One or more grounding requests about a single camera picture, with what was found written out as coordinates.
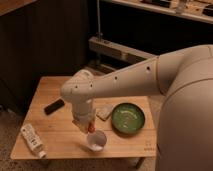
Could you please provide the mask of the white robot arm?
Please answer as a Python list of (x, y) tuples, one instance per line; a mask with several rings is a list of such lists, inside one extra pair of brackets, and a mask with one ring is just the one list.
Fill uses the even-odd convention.
[(82, 131), (91, 122), (95, 98), (164, 95), (155, 171), (213, 171), (213, 44), (161, 54), (100, 77), (80, 70), (60, 94)]

